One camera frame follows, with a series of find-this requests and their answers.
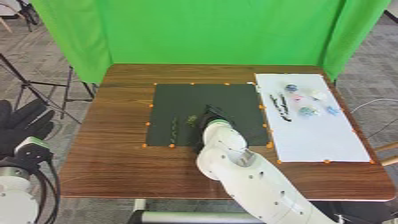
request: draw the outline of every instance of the white wall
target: white wall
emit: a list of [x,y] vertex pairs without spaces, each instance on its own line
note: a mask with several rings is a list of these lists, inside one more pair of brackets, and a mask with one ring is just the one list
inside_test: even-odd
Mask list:
[[389,7],[387,7],[389,13],[398,18],[398,0],[391,0]]

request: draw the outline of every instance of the blue object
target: blue object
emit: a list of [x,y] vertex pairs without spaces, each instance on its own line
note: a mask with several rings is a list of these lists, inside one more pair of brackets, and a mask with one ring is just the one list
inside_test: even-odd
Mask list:
[[318,111],[311,107],[302,107],[298,110],[298,114],[304,117],[313,117],[314,115],[318,115]]
[[339,109],[332,108],[332,106],[327,106],[327,113],[336,116],[339,114]]
[[286,85],[284,89],[290,93],[293,93],[298,90],[298,87],[297,87],[297,85],[290,84],[290,85]]

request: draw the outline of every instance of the small toy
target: small toy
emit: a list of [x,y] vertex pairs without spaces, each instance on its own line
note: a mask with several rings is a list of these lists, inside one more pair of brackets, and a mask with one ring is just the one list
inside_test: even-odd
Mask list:
[[327,94],[323,92],[320,92],[318,90],[313,90],[311,97],[313,97],[314,100],[325,100],[327,99]]
[[327,106],[327,113],[336,116],[339,114],[339,109],[336,109],[332,106]]
[[286,90],[290,93],[297,92],[297,90],[298,90],[297,85],[295,85],[295,84],[288,84],[286,87],[284,87],[284,90]]
[[314,115],[320,114],[320,112],[318,112],[318,110],[313,107],[302,107],[300,110],[298,110],[298,114],[304,117],[313,117]]
[[300,96],[297,93],[293,93],[291,98],[295,100],[295,102],[298,102],[304,98],[304,96]]

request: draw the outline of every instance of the wooden table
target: wooden table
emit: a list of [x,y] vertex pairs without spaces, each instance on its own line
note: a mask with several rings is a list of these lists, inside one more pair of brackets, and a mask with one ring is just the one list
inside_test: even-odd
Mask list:
[[[60,172],[62,196],[98,198],[227,199],[222,185],[201,174],[188,147],[146,147],[155,83],[247,83],[254,73],[318,73],[314,66],[114,65]],[[329,83],[370,152],[377,156]],[[282,163],[275,150],[251,147],[281,169],[309,200],[377,200],[394,197],[384,168],[370,163]]]

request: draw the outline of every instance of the small object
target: small object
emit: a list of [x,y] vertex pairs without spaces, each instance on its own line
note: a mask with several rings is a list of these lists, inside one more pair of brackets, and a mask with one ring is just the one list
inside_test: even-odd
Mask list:
[[304,96],[300,96],[297,93],[293,93],[291,98],[295,100],[295,102],[298,102],[304,98]]
[[268,142],[265,147],[266,147],[266,149],[272,149],[274,148],[274,142]]
[[185,123],[188,124],[192,128],[195,127],[195,121],[197,121],[197,116],[190,115]]
[[284,114],[288,115],[288,114],[290,114],[290,108],[288,108],[286,99],[284,99],[282,94],[281,94],[279,96],[281,96],[281,99],[282,99],[282,109],[284,109]]
[[281,109],[281,107],[279,107],[279,104],[277,104],[277,98],[272,96],[272,94],[270,94],[270,100],[272,100],[272,102],[274,102],[274,106],[275,106],[275,108],[277,108],[279,115],[281,115],[282,119],[284,119],[288,122],[291,122],[291,119],[290,119],[288,114],[286,114],[286,110],[288,110],[288,108],[284,108],[284,111],[282,111],[282,109]]
[[318,90],[311,91],[311,97],[313,99],[318,100],[325,100],[327,99],[327,94],[323,92],[320,92]]
[[286,87],[284,87],[284,90],[286,90],[290,93],[297,92],[297,91],[298,91],[298,87],[297,87],[297,85],[295,85],[295,84],[288,84]]
[[332,106],[327,106],[327,113],[336,116],[339,114],[339,109],[332,108]]
[[178,117],[174,117],[171,122],[171,145],[169,146],[176,146],[176,142],[178,142]]
[[313,107],[302,107],[300,110],[298,110],[298,114],[304,117],[313,117],[314,115],[320,114],[320,112],[318,112],[318,110]]

